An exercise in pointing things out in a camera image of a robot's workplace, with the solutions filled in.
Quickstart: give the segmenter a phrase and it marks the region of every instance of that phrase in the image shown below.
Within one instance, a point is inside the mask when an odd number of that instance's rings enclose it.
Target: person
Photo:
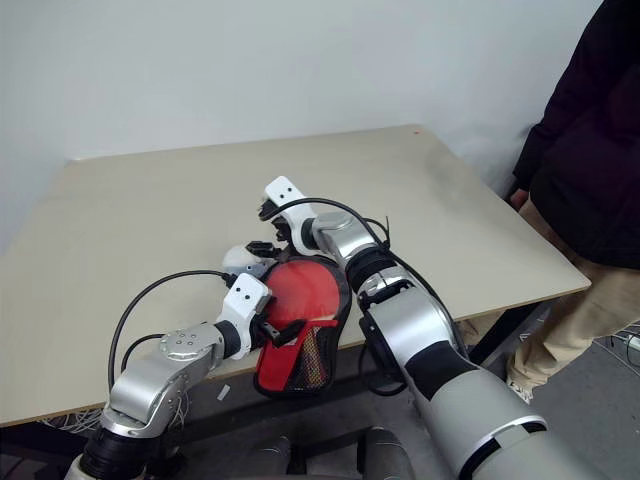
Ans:
[[[528,403],[595,338],[640,319],[640,2],[598,8],[513,173],[511,204],[591,280],[508,360],[507,382]],[[463,334],[490,326],[467,323]]]

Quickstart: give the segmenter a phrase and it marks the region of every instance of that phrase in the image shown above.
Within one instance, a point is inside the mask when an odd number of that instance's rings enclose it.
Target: floor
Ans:
[[[640,478],[640,378],[608,352],[592,346],[537,389],[532,405],[554,432],[608,477]],[[469,408],[473,408],[471,399]],[[294,442],[308,443],[370,425],[384,426],[399,437],[418,478],[452,478],[406,392],[393,398],[363,393],[193,443],[183,449],[189,462],[178,478],[232,476],[246,451],[270,436],[287,435]],[[355,459],[355,446],[345,448],[314,458],[309,473],[358,478]]]

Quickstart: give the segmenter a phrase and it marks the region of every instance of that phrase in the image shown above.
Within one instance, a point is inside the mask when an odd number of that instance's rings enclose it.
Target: black jacket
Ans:
[[[514,170],[556,233],[640,269],[640,0],[605,0]]]

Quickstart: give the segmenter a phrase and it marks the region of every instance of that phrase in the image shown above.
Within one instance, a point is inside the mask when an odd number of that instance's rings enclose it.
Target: person's hand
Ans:
[[[511,203],[511,206],[513,208],[515,208],[516,210],[520,210],[520,208],[522,208],[522,205],[524,205],[524,202],[526,202],[528,198],[529,192],[519,188],[513,195],[511,195],[511,197],[509,198],[509,202]]]

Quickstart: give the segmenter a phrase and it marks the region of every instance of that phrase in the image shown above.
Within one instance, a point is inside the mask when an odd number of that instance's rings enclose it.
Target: table leg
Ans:
[[[530,303],[504,312],[482,340],[469,353],[471,361],[484,367],[490,365],[516,335],[528,326],[529,318],[538,318],[551,301]]]

